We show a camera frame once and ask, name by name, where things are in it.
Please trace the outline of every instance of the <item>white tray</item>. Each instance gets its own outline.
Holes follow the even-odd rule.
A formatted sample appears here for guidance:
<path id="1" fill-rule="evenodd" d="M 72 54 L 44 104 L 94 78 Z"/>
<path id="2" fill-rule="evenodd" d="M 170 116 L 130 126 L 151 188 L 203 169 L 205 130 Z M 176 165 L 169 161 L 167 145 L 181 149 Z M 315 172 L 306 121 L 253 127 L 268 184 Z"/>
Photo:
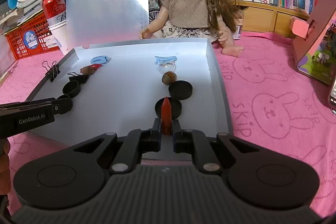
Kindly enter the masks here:
<path id="1" fill-rule="evenodd" d="M 148 39 L 77 47 L 60 62 L 61 73 L 53 82 L 46 77 L 27 100 L 62 95 L 69 81 L 68 72 L 80 72 L 98 55 L 111 58 L 81 85 L 78 96 L 72 99 L 73 109 L 56 115 L 55 122 L 31 132 L 74 145 L 106 132 L 125 136 L 133 129 L 152 127 L 156 114 L 155 103 L 169 96 L 168 86 L 154 64 L 154 56 L 177 56 L 175 73 L 179 80 L 193 86 L 193 94 L 182 102 L 179 117 L 181 127 L 203 131 L 209 137 L 218 132 L 232 133 L 221 71 L 211 44 L 204 38 Z M 177 156 L 171 150 L 171 137 L 162 139 L 161 153 L 147 153 L 152 159 L 190 159 Z"/>

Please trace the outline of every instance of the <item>acorn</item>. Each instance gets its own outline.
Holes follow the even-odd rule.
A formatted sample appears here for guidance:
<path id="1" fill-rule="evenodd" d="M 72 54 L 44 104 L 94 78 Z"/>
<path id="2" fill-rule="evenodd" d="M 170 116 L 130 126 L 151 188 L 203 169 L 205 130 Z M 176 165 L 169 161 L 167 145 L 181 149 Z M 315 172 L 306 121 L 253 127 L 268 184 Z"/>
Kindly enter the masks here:
<path id="1" fill-rule="evenodd" d="M 172 71 L 167 71 L 162 76 L 162 83 L 165 85 L 170 85 L 171 83 L 174 83 L 177 80 L 177 75 Z"/>
<path id="2" fill-rule="evenodd" d="M 95 73 L 95 69 L 90 66 L 86 66 L 81 68 L 81 73 L 84 75 L 93 75 Z"/>

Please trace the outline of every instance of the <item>floral skirt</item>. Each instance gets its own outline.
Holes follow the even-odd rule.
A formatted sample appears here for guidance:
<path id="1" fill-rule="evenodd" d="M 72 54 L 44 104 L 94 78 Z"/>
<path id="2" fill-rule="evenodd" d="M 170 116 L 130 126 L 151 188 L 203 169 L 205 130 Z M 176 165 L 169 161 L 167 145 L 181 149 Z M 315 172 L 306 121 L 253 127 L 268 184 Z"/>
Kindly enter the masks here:
<path id="1" fill-rule="evenodd" d="M 166 21 L 163 27 L 153 33 L 155 38 L 180 38 L 180 37 L 198 37 L 207 38 L 210 42 L 214 42 L 219 38 L 216 30 L 211 28 L 180 28 L 172 25 L 169 20 Z"/>

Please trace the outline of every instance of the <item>black binder clip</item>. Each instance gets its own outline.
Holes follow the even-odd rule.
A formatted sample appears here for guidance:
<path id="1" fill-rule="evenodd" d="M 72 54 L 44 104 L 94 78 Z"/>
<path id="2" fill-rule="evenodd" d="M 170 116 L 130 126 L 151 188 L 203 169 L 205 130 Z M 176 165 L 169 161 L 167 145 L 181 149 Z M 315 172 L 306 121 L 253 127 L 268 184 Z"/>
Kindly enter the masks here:
<path id="1" fill-rule="evenodd" d="M 80 85 L 85 84 L 90 75 L 79 75 L 75 72 L 69 72 L 68 75 L 71 75 L 69 77 L 69 81 L 77 81 Z"/>
<path id="2" fill-rule="evenodd" d="M 47 63 L 47 66 L 48 66 L 49 69 L 43 65 L 44 62 Z M 47 75 L 49 77 L 50 82 L 53 82 L 53 80 L 57 77 L 57 75 L 60 74 L 59 65 L 56 64 L 56 61 L 54 61 L 51 64 L 51 67 L 48 64 L 48 61 L 43 61 L 42 62 L 42 67 L 44 67 L 47 70 L 45 75 Z"/>

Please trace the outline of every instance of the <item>pink towel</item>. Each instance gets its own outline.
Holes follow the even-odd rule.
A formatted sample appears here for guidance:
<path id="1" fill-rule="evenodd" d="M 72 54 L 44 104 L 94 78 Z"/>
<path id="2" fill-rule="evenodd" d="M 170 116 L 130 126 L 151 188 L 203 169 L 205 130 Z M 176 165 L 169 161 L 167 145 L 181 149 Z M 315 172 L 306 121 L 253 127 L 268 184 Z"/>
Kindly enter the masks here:
<path id="1" fill-rule="evenodd" d="M 214 45 L 230 103 L 237 137 L 303 160 L 315 168 L 320 188 L 311 207 L 321 216 L 336 210 L 336 116 L 325 107 L 329 88 L 297 73 L 291 39 L 274 33 L 244 32 L 240 58 L 223 56 Z M 0 103 L 24 101 L 45 74 L 43 60 L 60 60 L 49 52 L 18 61 L 0 87 Z M 23 164 L 64 146 L 30 133 L 10 138 L 11 177 Z M 9 194 L 10 211 L 20 204 Z"/>

